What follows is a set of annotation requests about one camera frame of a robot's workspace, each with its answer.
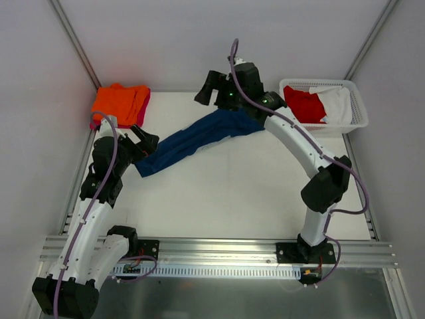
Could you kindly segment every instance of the folded blue towel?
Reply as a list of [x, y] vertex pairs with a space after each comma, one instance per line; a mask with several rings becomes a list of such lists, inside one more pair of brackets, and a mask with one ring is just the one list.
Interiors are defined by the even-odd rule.
[[142, 177], [161, 171], [211, 143], [248, 135], [264, 128], [244, 110], [218, 109], [158, 144], [157, 151], [135, 164]]

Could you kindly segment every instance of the plastic basket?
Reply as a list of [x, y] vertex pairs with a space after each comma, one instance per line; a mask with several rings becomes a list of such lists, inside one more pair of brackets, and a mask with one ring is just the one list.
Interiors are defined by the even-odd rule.
[[360, 96], [360, 92], [351, 81], [348, 80], [322, 80], [308, 78], [287, 78], [279, 83], [280, 96], [285, 99], [284, 87], [291, 86], [295, 90], [308, 92], [312, 86], [342, 86], [350, 90], [351, 111], [353, 119], [349, 125], [341, 124], [302, 124], [313, 135], [339, 136], [340, 134], [349, 133], [356, 128], [364, 128], [369, 123], [365, 105]]

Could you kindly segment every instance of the clothing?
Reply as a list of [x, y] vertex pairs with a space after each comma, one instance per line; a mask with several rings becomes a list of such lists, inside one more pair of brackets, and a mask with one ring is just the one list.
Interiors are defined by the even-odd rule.
[[317, 94], [326, 112], [325, 122], [328, 124], [351, 124], [350, 90], [342, 86], [312, 86], [309, 93]]
[[[125, 88], [115, 83], [110, 88], [99, 88], [92, 112], [101, 111], [116, 116], [119, 128], [129, 128], [134, 124], [142, 126], [150, 96], [151, 91], [147, 86]], [[96, 125], [100, 124], [101, 119], [99, 114], [93, 117]]]
[[301, 123], [323, 124], [326, 117], [325, 108], [317, 94], [310, 94], [294, 90], [290, 86], [284, 87], [286, 104]]
[[210, 148], [229, 138], [248, 135], [264, 128], [244, 110], [218, 109], [188, 128], [158, 144], [157, 151], [135, 164], [142, 177], [150, 176], [197, 151]]

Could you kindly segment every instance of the orange cloth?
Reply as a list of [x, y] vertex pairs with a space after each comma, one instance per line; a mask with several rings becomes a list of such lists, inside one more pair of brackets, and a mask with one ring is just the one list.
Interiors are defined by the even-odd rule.
[[[119, 83], [110, 88], [99, 88], [93, 111], [116, 116], [119, 126], [131, 126], [137, 123], [137, 115], [146, 107], [145, 100], [150, 96], [150, 89], [145, 86], [125, 88]], [[94, 121], [100, 121], [102, 116], [95, 114]]]

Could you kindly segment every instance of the white wall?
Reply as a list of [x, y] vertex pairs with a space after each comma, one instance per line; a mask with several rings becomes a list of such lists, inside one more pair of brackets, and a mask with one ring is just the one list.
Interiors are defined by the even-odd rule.
[[425, 2], [402, 1], [354, 81], [370, 124], [351, 135], [383, 239], [425, 313]]
[[58, 231], [95, 90], [46, 0], [0, 4], [0, 317]]
[[104, 86], [197, 90], [235, 37], [269, 89], [343, 78], [386, 0], [62, 0]]

